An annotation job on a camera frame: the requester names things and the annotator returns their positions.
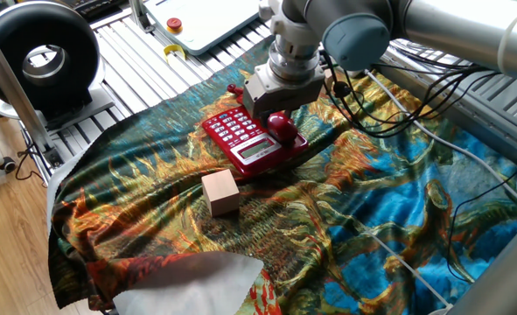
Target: fabric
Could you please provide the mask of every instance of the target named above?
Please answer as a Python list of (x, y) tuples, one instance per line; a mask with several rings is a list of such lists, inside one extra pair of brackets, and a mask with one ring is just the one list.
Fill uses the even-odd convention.
[[(269, 43), (119, 122), (87, 150), (52, 213), (49, 267), (60, 307), (89, 298), (91, 309), (109, 308), (112, 297), (167, 262), (218, 250), (264, 262), (240, 315), (427, 314), (443, 307), (367, 228), (450, 303), (468, 290), (446, 268), (451, 212), (496, 180), (415, 127), (384, 140), (351, 129), (324, 94), (293, 113), (309, 149), (258, 178), (235, 175), (240, 212), (211, 218), (201, 177), (226, 168), (237, 173), (201, 124), (238, 106), (226, 86), (243, 84), (267, 60)], [(409, 110), (420, 105), (378, 78)], [(386, 119), (398, 110), (368, 78), (354, 86), (374, 115)], [(516, 172), (450, 122), (423, 123), (505, 178)], [(452, 268), (479, 277), (516, 233), (517, 205), (504, 190), (466, 205), (456, 220)]]

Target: metal frame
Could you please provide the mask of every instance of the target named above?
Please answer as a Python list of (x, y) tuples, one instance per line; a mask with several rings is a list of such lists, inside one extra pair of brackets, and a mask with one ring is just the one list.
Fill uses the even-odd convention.
[(24, 126), (27, 131), (31, 135), (34, 143), (37, 144), (41, 153), (45, 156), (46, 160), (53, 167), (58, 167), (62, 165), (64, 162), (62, 158), (59, 156), (56, 147), (46, 132), (42, 122), (38, 118), (35, 113), (34, 108), (29, 101), (29, 98), (24, 93), (23, 88), (19, 84), (17, 77), (13, 73), (10, 68), (10, 65), (7, 63), (7, 60), (3, 56), (2, 51), (0, 50), (0, 88), (2, 89), (5, 96), (8, 98), (9, 102), (15, 110), (17, 114), (21, 118)]

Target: white cable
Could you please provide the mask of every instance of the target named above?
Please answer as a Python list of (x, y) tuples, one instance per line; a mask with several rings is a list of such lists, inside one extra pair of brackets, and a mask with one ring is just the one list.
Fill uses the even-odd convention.
[(404, 260), (398, 254), (396, 254), (390, 247), (387, 246), (387, 244), (385, 244), (373, 232), (371, 232), (369, 230), (369, 227), (366, 227), (365, 231), (367, 232), (367, 234), (369, 234), (371, 237), (373, 237), (384, 249), (386, 249), (388, 253), (390, 253), (402, 265), (404, 265), (404, 267), (408, 268), (408, 270), (411, 271), (411, 273), (414, 275), (414, 277), (416, 277), (419, 281), (421, 281), (422, 284), (424, 284), (427, 287), (427, 289), (429, 289), (441, 302), (443, 302), (443, 304), (446, 306), (447, 310), (452, 308), (452, 304), (447, 302), (447, 300), (445, 300), (443, 296), (441, 296), (429, 283), (427, 283), (427, 281), (425, 281), (425, 279), (423, 279), (422, 275), (420, 275), (419, 272), (417, 272), (410, 265), (408, 265), (407, 262), (404, 262)]
[(497, 68), (504, 74), (507, 73), (505, 71), (505, 50), (507, 49), (507, 43), (508, 43), (509, 38), (511, 37), (511, 34), (513, 33), (513, 29), (516, 25), (517, 25), (517, 17), (513, 19), (511, 24), (507, 27), (507, 29), (503, 33), (503, 36), (501, 37), (501, 41), (500, 41), (500, 47), (497, 51)]
[[(406, 108), (404, 108), (404, 106), (396, 99), (396, 97), (387, 89), (387, 87), (385, 87), (382, 82), (380, 82), (372, 73), (370, 73), (369, 71), (365, 70), (365, 74), (368, 75), (376, 84), (379, 85), (379, 87), (382, 88), (382, 90), (385, 91), (385, 93), (390, 97), (390, 99), (392, 99), (392, 101), (396, 104), (396, 106), (401, 110), (401, 111), (405, 111), (407, 112)], [(466, 155), (467, 157), (470, 157), (472, 159), (474, 159), (476, 162), (478, 162), (479, 164), (481, 164), (482, 166), (484, 166), (500, 183), (504, 182), (503, 178), (501, 178), (501, 176), (490, 166), (488, 165), (484, 160), (482, 160), (481, 158), (477, 157), (476, 155), (472, 154), (471, 152), (467, 151), (467, 150), (464, 150), (450, 142), (447, 142), (443, 139), (441, 139), (440, 137), (438, 136), (435, 136), (433, 133), (431, 133), (431, 131), (427, 130), (425, 127), (423, 127), (418, 121), (414, 121), (414, 124), (417, 126), (417, 128), (419, 128), (421, 131), (423, 131), (424, 134), (426, 134), (427, 136), (433, 138), (435, 141), (441, 143), (441, 144), (444, 144), (450, 148), (452, 148), (453, 150), (455, 151), (458, 151), (464, 155)], [(508, 184), (508, 183), (503, 183), (503, 187), (508, 191), (510, 192), (516, 199), (517, 199), (517, 192), (511, 188), (511, 186)]]

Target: wooden block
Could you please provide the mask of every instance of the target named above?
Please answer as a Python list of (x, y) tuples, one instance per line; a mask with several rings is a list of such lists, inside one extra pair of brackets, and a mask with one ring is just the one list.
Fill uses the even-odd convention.
[[(332, 71), (330, 71), (330, 69), (325, 70), (325, 83), (326, 86), (328, 86), (328, 88), (330, 89), (330, 92), (333, 93), (332, 86), (334, 85), (334, 78), (332, 76)], [(324, 85), (322, 86), (322, 93), (326, 94), (326, 89)]]
[(239, 209), (239, 188), (231, 171), (218, 171), (202, 178), (204, 197), (212, 217)]

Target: metal pole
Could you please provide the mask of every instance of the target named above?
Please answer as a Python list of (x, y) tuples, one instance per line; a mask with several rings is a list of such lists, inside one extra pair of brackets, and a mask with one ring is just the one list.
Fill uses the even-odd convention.
[(0, 50), (0, 88), (8, 98), (10, 104), (15, 108), (19, 118), (31, 135), (32, 141), (38, 146), (45, 158), (52, 166), (63, 164), (54, 143), (46, 132), (40, 119), (38, 119), (29, 98), (15, 77), (15, 74), (7, 63)]
[(129, 0), (129, 6), (132, 9), (132, 18), (137, 26), (141, 27), (144, 32), (155, 31), (155, 27), (151, 25), (150, 20), (147, 18), (143, 0)]
[(517, 1), (411, 0), (407, 38), (517, 78)]
[(447, 315), (517, 315), (517, 235)]

